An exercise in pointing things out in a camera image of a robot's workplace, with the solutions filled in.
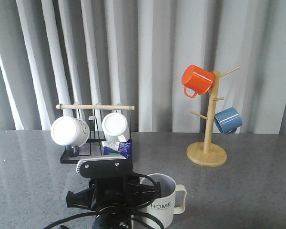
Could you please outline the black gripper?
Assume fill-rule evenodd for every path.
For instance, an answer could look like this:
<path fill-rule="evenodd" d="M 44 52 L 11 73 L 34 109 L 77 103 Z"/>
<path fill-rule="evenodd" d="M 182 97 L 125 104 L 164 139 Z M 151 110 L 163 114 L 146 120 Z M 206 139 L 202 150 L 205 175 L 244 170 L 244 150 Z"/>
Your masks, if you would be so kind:
<path fill-rule="evenodd" d="M 87 189 L 67 193 L 67 207 L 94 212 L 93 229 L 132 229 L 135 213 L 161 196 L 159 182 L 148 178 L 142 184 L 140 177 L 147 176 L 132 172 L 132 161 L 122 155 L 80 159 L 76 173 L 92 179 Z"/>

